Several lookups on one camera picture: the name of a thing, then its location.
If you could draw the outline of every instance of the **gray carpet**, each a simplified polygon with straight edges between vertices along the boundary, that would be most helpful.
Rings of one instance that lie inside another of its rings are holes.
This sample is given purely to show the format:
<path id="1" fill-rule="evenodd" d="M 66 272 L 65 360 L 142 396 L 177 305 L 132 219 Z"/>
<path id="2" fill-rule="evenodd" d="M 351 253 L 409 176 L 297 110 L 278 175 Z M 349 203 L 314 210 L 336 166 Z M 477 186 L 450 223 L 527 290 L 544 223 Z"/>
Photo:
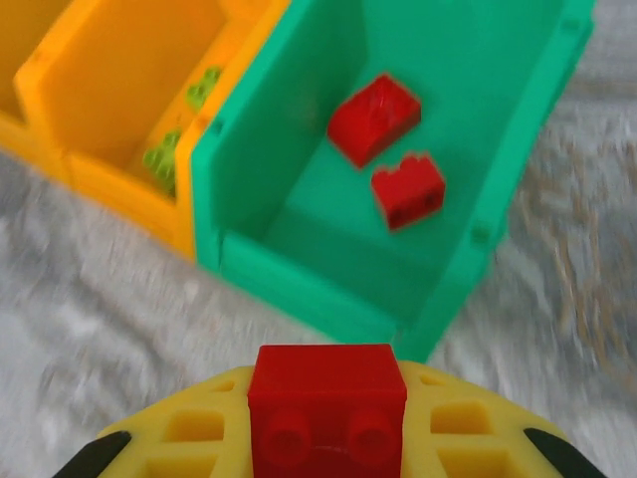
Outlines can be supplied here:
<path id="1" fill-rule="evenodd" d="M 637 5 L 599 29 L 538 143 L 510 238 L 431 364 L 637 476 Z M 0 477 L 48 478 L 104 426 L 271 342 L 323 338 L 0 155 Z"/>

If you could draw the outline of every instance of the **black rubber piece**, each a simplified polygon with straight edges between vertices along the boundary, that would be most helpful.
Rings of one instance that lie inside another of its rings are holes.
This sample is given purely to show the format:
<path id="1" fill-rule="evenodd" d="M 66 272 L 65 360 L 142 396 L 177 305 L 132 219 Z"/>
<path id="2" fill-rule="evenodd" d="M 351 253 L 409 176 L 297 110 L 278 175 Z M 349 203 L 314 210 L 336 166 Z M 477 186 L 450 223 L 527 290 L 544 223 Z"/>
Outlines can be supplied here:
<path id="1" fill-rule="evenodd" d="M 525 435 L 564 478 L 606 478 L 567 441 L 536 428 L 527 428 Z"/>
<path id="2" fill-rule="evenodd" d="M 130 433 L 116 431 L 82 448 L 53 478 L 99 478 L 130 441 Z"/>

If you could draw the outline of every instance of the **green lego piece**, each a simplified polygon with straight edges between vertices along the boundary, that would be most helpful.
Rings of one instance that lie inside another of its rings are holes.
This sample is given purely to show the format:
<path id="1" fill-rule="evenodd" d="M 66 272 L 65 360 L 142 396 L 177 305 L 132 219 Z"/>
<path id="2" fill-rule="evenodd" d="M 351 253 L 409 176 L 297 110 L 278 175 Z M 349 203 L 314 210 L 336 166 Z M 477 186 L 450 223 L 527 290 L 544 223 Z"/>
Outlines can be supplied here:
<path id="1" fill-rule="evenodd" d="M 143 164 L 171 196 L 175 195 L 175 148 L 180 139 L 180 130 L 171 131 L 160 146 L 150 149 L 143 157 Z"/>
<path id="2" fill-rule="evenodd" d="M 196 111 L 199 112 L 206 100 L 215 88 L 221 76 L 219 67 L 211 67 L 203 74 L 203 78 L 199 83 L 191 86 L 186 93 L 186 102 Z"/>

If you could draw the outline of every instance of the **plastic container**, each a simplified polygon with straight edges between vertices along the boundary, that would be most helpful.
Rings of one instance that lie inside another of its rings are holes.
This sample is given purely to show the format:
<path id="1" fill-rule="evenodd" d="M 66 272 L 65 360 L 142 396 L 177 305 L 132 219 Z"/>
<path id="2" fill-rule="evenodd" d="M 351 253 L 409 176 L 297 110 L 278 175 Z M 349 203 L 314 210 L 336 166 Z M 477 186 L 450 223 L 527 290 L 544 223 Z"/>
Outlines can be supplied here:
<path id="1" fill-rule="evenodd" d="M 425 359 L 506 230 L 592 6 L 296 0 L 194 151 L 199 262 L 339 341 Z M 357 171 L 326 126 L 383 72 L 418 95 L 423 121 Z M 370 176 L 409 150 L 433 154 L 445 205 L 390 233 Z"/>
<path id="2" fill-rule="evenodd" d="M 289 0 L 75 0 L 20 69 L 34 133 L 71 186 L 193 256 L 190 154 Z M 189 89 L 222 70 L 201 110 Z M 142 164 L 179 130 L 176 195 Z"/>
<path id="3" fill-rule="evenodd" d="M 2 0 L 0 5 L 0 149 L 68 182 L 63 166 L 45 159 L 24 118 L 13 79 L 71 0 Z"/>

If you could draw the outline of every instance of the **red lego brick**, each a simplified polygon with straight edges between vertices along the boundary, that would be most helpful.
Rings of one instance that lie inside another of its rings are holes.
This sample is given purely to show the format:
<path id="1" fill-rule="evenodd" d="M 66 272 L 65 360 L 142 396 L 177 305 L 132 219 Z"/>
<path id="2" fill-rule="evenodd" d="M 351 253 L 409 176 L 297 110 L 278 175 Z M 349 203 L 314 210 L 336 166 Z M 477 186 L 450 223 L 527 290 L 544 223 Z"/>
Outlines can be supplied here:
<path id="1" fill-rule="evenodd" d="M 407 388 L 391 347 L 263 346 L 248 390 L 255 478 L 399 478 Z"/>
<path id="2" fill-rule="evenodd" d="M 390 230 L 437 211 L 445 200 L 445 179 L 429 154 L 408 154 L 393 171 L 377 169 L 371 187 Z"/>
<path id="3" fill-rule="evenodd" d="M 418 99 L 385 74 L 336 110 L 327 135 L 356 167 L 364 167 L 420 118 Z"/>

